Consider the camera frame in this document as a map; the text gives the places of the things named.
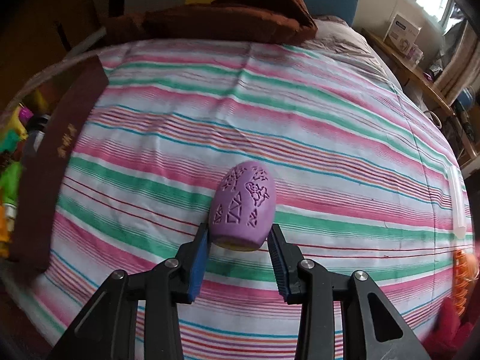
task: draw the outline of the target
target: metal screw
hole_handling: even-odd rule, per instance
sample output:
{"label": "metal screw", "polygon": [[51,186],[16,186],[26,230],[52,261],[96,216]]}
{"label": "metal screw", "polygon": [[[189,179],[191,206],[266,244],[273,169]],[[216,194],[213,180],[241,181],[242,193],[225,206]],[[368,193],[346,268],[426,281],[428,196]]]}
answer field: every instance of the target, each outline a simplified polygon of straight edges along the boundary
{"label": "metal screw", "polygon": [[315,266],[315,262],[311,259],[303,259],[300,261],[300,265],[305,269],[312,269]]}
{"label": "metal screw", "polygon": [[116,271],[113,271],[110,276],[112,279],[120,280],[124,278],[125,274],[126,272],[123,269],[117,269]]}
{"label": "metal screw", "polygon": [[167,259],[165,260],[165,266],[167,268],[176,268],[179,265],[179,261],[177,259]]}
{"label": "metal screw", "polygon": [[368,279],[368,274],[364,271],[356,271],[355,272],[355,278],[360,280],[360,281],[365,281]]}

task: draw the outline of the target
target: white box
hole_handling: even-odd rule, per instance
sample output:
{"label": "white box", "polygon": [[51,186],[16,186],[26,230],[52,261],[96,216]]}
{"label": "white box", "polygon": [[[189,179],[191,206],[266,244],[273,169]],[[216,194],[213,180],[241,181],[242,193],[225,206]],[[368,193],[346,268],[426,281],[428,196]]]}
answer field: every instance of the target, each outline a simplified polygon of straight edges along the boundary
{"label": "white box", "polygon": [[403,55],[407,55],[422,28],[410,23],[402,15],[394,17],[388,29],[385,42],[393,45]]}

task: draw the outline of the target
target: striped fabric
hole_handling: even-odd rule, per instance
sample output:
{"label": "striped fabric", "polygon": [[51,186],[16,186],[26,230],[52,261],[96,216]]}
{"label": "striped fabric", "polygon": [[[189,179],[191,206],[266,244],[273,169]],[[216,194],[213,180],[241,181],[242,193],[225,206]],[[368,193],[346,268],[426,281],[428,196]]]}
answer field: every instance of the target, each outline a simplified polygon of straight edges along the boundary
{"label": "striped fabric", "polygon": [[[28,291],[3,272],[47,340],[112,270],[151,269],[190,241],[222,176],[249,159],[275,177],[288,242],[331,271],[366,270],[428,332],[451,291],[452,250],[471,248],[470,211],[457,240],[455,157],[383,72],[325,51],[204,40],[125,44],[100,59],[110,84],[63,181],[51,267]],[[294,357],[300,308],[278,294],[266,244],[212,246],[201,293],[178,314],[186,359]],[[341,359],[339,307],[335,319]]]}

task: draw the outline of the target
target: red cloth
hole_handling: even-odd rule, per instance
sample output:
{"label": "red cloth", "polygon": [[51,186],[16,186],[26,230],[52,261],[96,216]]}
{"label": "red cloth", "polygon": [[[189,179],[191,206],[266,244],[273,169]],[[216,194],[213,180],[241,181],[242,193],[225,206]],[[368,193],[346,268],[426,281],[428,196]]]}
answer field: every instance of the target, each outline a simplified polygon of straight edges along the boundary
{"label": "red cloth", "polygon": [[450,360],[465,344],[473,325],[470,322],[460,326],[460,317],[452,299],[445,298],[440,307],[437,323],[423,342],[432,360]]}

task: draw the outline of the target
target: white wall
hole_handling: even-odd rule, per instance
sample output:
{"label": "white wall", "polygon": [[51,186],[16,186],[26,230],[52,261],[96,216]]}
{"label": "white wall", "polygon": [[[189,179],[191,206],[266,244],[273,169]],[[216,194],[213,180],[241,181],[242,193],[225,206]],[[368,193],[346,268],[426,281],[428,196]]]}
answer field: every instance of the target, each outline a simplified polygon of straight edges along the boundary
{"label": "white wall", "polygon": [[428,67],[442,45],[443,34],[414,0],[359,0],[353,28],[365,28],[383,37],[397,13],[422,28],[415,43],[424,54],[420,66]]}

